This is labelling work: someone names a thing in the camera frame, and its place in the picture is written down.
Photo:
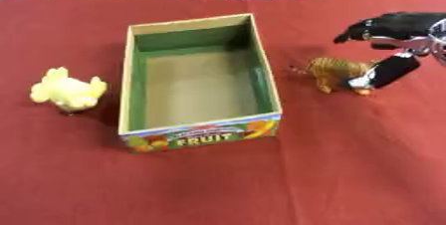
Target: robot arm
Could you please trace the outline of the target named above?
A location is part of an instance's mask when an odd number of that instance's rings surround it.
[[[368,41],[372,49],[403,49],[371,68],[363,77],[351,79],[352,88],[377,89],[419,68],[417,57],[432,54],[446,67],[446,14],[394,13],[353,24],[335,43]]]

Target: toy tiger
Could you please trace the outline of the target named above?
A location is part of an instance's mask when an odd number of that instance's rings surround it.
[[[376,61],[364,63],[336,58],[315,58],[303,73],[313,75],[317,80],[318,89],[329,94],[340,89],[346,80],[363,76],[374,64]],[[370,90],[366,89],[353,90],[360,95],[370,94]]]

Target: colorful fruit label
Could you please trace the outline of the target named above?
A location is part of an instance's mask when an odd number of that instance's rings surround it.
[[[193,127],[173,127],[124,135],[128,146],[149,152],[276,135],[279,114]]]

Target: cardboard box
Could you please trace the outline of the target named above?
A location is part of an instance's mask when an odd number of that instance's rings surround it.
[[[133,150],[275,135],[281,116],[253,15],[129,27],[118,131]]]

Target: toy animal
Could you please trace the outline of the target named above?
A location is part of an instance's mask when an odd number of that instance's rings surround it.
[[[65,68],[51,69],[42,82],[31,89],[31,100],[35,103],[53,102],[61,110],[72,113],[93,108],[105,93],[107,83],[93,77],[90,83],[69,78]]]
[[[339,89],[342,84],[353,78],[363,76],[375,62],[351,62],[336,58],[315,58],[310,61],[304,74],[310,74],[316,78],[318,89],[329,94]],[[353,89],[360,95],[369,95],[370,90]]]

